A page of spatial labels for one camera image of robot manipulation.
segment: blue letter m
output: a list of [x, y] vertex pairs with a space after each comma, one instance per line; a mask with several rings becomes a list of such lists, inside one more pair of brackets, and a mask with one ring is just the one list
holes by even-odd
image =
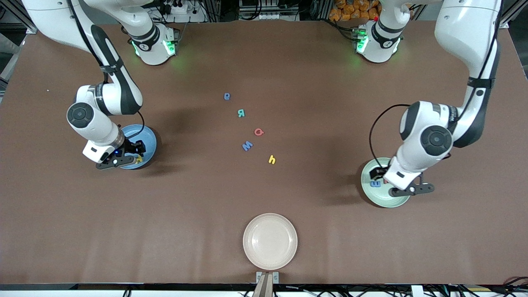
[[253, 144], [249, 141], [246, 141], [246, 143], [242, 144], [242, 148], [247, 152], [251, 147], [253, 146]]

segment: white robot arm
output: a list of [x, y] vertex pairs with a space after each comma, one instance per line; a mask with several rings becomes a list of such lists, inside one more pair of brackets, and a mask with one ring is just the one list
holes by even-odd
[[[442, 0], [412, 0], [415, 4], [431, 4]], [[398, 50], [401, 33], [409, 22], [411, 13], [406, 3], [409, 0], [380, 0], [382, 12], [377, 21], [368, 21], [359, 26], [365, 32], [356, 51], [374, 63], [388, 61]]]
[[112, 81], [105, 79], [97, 85], [80, 87], [75, 103], [68, 109], [68, 123], [88, 140], [83, 154], [98, 163], [99, 169], [135, 162], [133, 157], [124, 157], [124, 153], [141, 155], [145, 149], [142, 142], [131, 143], [108, 116], [137, 113], [143, 97], [106, 33], [88, 19], [78, 0], [23, 0], [23, 3], [44, 35], [92, 53], [105, 78]]
[[153, 0], [84, 0], [115, 18], [132, 39], [136, 54], [148, 65], [159, 65], [176, 53], [174, 29], [154, 24], [142, 5]]
[[[380, 20], [385, 19], [384, 13], [388, 14], [385, 6]], [[497, 30], [501, 7], [501, 0], [444, 1], [435, 36], [447, 52], [459, 58], [469, 69], [464, 103], [461, 107], [454, 107], [418, 101], [407, 108], [400, 122], [403, 144], [388, 170], [382, 171], [383, 178], [396, 188], [407, 190], [423, 171], [444, 159], [453, 146], [465, 147], [482, 135], [500, 55]], [[364, 56], [367, 59], [383, 56], [378, 61], [388, 59], [392, 50], [376, 48], [378, 42], [373, 39], [375, 42], [368, 43], [372, 45], [372, 55], [367, 52], [369, 48], [365, 48]]]

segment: brown tabletop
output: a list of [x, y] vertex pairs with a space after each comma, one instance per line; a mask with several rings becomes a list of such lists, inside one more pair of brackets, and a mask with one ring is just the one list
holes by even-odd
[[[381, 111], [462, 104], [468, 71], [437, 44], [434, 26], [411, 22], [396, 55], [372, 64], [322, 22], [190, 24], [179, 56], [155, 67], [119, 26], [106, 27], [160, 143], [149, 167], [103, 172], [66, 121], [77, 88], [102, 80], [97, 64], [29, 36], [0, 108], [0, 282], [251, 282], [260, 269], [242, 234], [265, 212], [297, 230], [297, 254], [279, 270], [286, 283], [486, 284], [528, 274], [528, 83], [505, 30], [481, 140], [426, 172], [432, 194], [395, 209], [361, 194]], [[402, 113], [379, 121], [379, 156], [401, 144]]]

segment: metal bracket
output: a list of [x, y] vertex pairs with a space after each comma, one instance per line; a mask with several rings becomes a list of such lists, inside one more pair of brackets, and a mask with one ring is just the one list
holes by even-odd
[[[260, 271], [257, 272], [257, 281], [256, 281], [256, 283], [259, 282], [260, 277], [262, 276], [263, 273], [265, 273], [265, 272], [260, 272]], [[273, 283], [274, 284], [278, 284], [279, 283], [279, 272], [278, 271], [274, 271], [271, 274], [271, 276], [273, 277]]]
[[278, 272], [264, 272], [260, 273], [259, 281], [253, 291], [254, 297], [272, 297], [273, 296], [273, 283], [275, 281], [274, 275], [277, 274], [277, 280], [279, 279]]
[[401, 197], [409, 195], [416, 196], [418, 194], [431, 193], [435, 190], [434, 184], [423, 182], [423, 174], [420, 174], [418, 178], [420, 179], [420, 182], [418, 184], [411, 182], [411, 184], [403, 191], [398, 188], [391, 188], [389, 190], [389, 195], [392, 197]]

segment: cable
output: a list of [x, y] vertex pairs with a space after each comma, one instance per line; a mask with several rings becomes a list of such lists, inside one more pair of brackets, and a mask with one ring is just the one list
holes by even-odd
[[337, 25], [337, 22], [334, 21], [334, 23], [335, 23], [335, 25], [336, 25], [337, 30], [339, 31], [339, 33], [341, 33], [341, 35], [342, 35], [343, 37], [345, 37], [346, 39], [348, 39], [348, 40], [350, 40], [350, 41], [354, 41], [354, 40], [352, 39], [352, 37], [348, 37], [348, 36], [346, 36], [345, 33], [343, 33], [343, 31], [341, 31], [341, 29], [340, 29], [339, 26]]
[[323, 291], [323, 292], [319, 293], [319, 295], [317, 295], [317, 297], [321, 297], [324, 293], [328, 293], [328, 294], [332, 295], [332, 297], [337, 297], [336, 295], [334, 295], [334, 293], [332, 293], [330, 291]]
[[182, 32], [180, 33], [180, 36], [178, 37], [178, 42], [180, 42], [182, 39], [183, 39], [183, 33], [185, 33], [185, 29], [187, 28], [187, 24], [188, 23], [185, 23], [185, 25], [183, 26], [183, 30]]
[[313, 295], [313, 296], [317, 297], [317, 294], [315, 294], [315, 293], [313, 293], [313, 292], [310, 292], [310, 291], [308, 291], [308, 290], [305, 290], [305, 289], [301, 289], [301, 288], [296, 287], [296, 286], [286, 286], [286, 288], [289, 288], [289, 289], [296, 289], [296, 290], [304, 291], [304, 292], [306, 292], [306, 293], [308, 293], [308, 294], [310, 294], [310, 295]]
[[204, 16], [207, 16], [208, 18], [208, 23], [211, 23], [211, 20], [214, 20], [213, 17], [211, 17], [211, 15], [209, 14], [209, 11], [205, 9], [205, 6], [203, 6], [202, 2], [201, 1], [198, 1], [198, 4], [202, 7], [202, 10], [203, 10], [203, 15]]
[[[488, 60], [489, 60], [489, 57], [491, 56], [492, 54], [492, 50], [493, 50], [493, 45], [497, 42], [497, 35], [498, 35], [498, 26], [499, 26], [499, 23], [500, 23], [500, 20], [501, 20], [501, 14], [502, 14], [502, 4], [501, 4], [501, 7], [499, 8], [499, 11], [497, 13], [497, 18], [495, 20], [495, 32], [493, 33], [493, 38], [492, 38], [492, 42], [491, 44], [489, 45], [489, 50], [488, 50], [488, 54], [486, 56], [486, 59], [484, 60], [484, 64], [482, 64], [482, 68], [480, 70], [480, 73], [478, 75], [478, 79], [481, 79], [482, 78], [482, 74], [484, 73], [484, 69], [486, 69], [486, 65], [488, 64]], [[475, 91], [476, 91], [477, 88], [473, 88], [473, 90], [471, 91], [471, 95], [469, 96], [469, 99], [467, 100], [467, 103], [466, 105], [464, 106], [464, 109], [462, 110], [462, 113], [460, 113], [460, 116], [458, 116], [456, 119], [455, 119], [455, 123], [457, 123], [461, 118], [462, 116], [464, 115], [464, 113], [466, 112], [467, 110], [467, 106], [469, 105], [469, 103], [471, 103], [471, 100], [473, 99], [473, 95], [475, 95]]]
[[376, 120], [374, 121], [374, 123], [372, 124], [372, 126], [370, 127], [370, 132], [369, 132], [369, 146], [370, 146], [370, 152], [372, 153], [372, 156], [374, 157], [374, 159], [376, 160], [376, 163], [381, 167], [383, 168], [383, 166], [381, 166], [380, 164], [380, 161], [378, 161], [378, 158], [376, 157], [376, 155], [374, 154], [374, 149], [372, 148], [372, 131], [374, 131], [374, 126], [376, 125], [376, 123], [378, 122], [378, 120], [386, 113], [388, 112], [389, 110], [391, 110], [392, 108], [394, 107], [399, 107], [399, 106], [405, 106], [405, 107], [409, 107], [410, 105], [409, 104], [395, 104], [389, 108], [387, 108], [386, 110], [384, 110], [377, 118]]
[[513, 284], [513, 283], [516, 283], [516, 282], [518, 282], [518, 281], [521, 281], [521, 280], [528, 280], [528, 276], [517, 277], [516, 279], [513, 279], [513, 280], [511, 280], [511, 281], [509, 281], [509, 282], [503, 284], [503, 286], [509, 286], [509, 285], [511, 285], [511, 284]]
[[159, 10], [159, 7], [156, 5], [156, 9], [158, 10], [159, 12], [159, 15], [161, 16], [162, 20], [163, 20], [163, 23], [166, 23], [167, 20], [165, 19], [165, 16], [163, 15], [162, 11]]
[[417, 19], [420, 17], [420, 15], [422, 15], [422, 13], [423, 13], [423, 11], [426, 9], [426, 7], [427, 7], [427, 4], [424, 4], [423, 7], [422, 7], [422, 9], [421, 9], [420, 12], [418, 13], [418, 15], [417, 15], [416, 17], [414, 17], [413, 20], [417, 20]]
[[260, 15], [261, 12], [262, 12], [262, 0], [259, 0], [257, 5], [255, 6], [255, 12], [253, 13], [253, 15], [250, 18], [244, 18], [240, 14], [239, 14], [238, 17], [243, 19], [243, 20], [245, 20], [245, 21], [252, 21], [252, 20], [256, 19]]
[[[448, 159], [451, 157], [451, 153], [447, 153], [447, 156], [445, 156], [442, 160], [445, 160], [445, 159]], [[438, 290], [438, 292], [440, 292], [442, 294], [442, 296], [444, 297], [450, 297], [448, 294], [447, 294], [447, 290], [444, 291], [444, 289], [441, 287], [441, 286], [435, 286], [435, 285], [431, 285], [431, 287], [435, 288]]]
[[341, 27], [341, 26], [337, 25], [337, 23], [332, 23], [330, 20], [327, 20], [327, 19], [325, 19], [325, 18], [318, 18], [318, 19], [316, 19], [316, 21], [323, 21], [323, 22], [329, 24], [330, 26], [332, 26], [332, 27], [334, 27], [334, 28], [336, 28], [336, 29], [341, 29], [341, 30], [343, 30], [343, 31], [349, 31], [349, 32], [352, 32], [352, 29], [350, 29], [350, 28], [345, 28], [345, 27]]
[[141, 129], [139, 129], [138, 132], [132, 134], [131, 136], [127, 136], [128, 139], [136, 137], [137, 135], [139, 135], [139, 133], [143, 131], [143, 128], [145, 128], [145, 119], [143, 118], [143, 115], [139, 111], [137, 112], [137, 114], [141, 117]]
[[71, 3], [71, 0], [66, 0], [68, 2], [68, 7], [71, 10], [71, 13], [73, 14], [73, 18], [75, 19], [75, 23], [77, 24], [77, 29], [79, 29], [79, 33], [81, 34], [81, 38], [86, 44], [86, 47], [88, 50], [92, 53], [93, 57], [97, 60], [97, 63], [99, 66], [103, 66], [101, 60], [96, 55], [95, 51], [92, 48], [92, 45], [90, 44], [90, 41], [88, 40], [88, 37], [86, 37], [86, 33], [84, 32], [84, 29], [82, 28], [81, 22], [79, 21], [79, 18], [77, 17], [77, 13], [75, 12], [75, 8], [73, 8], [73, 4]]
[[189, 3], [189, 5], [191, 5], [193, 8], [198, 8], [199, 5], [196, 5], [196, 0], [194, 0], [193, 2], [194, 5], [191, 4], [191, 1], [187, 1], [187, 3]]
[[123, 297], [130, 297], [132, 296], [132, 289], [130, 287], [128, 287], [124, 293], [123, 293]]
[[467, 292], [469, 292], [471, 295], [473, 295], [474, 297], [480, 297], [479, 295], [473, 293], [473, 291], [471, 291], [470, 289], [468, 289], [466, 286], [464, 285], [459, 285], [462, 289], [466, 290]]

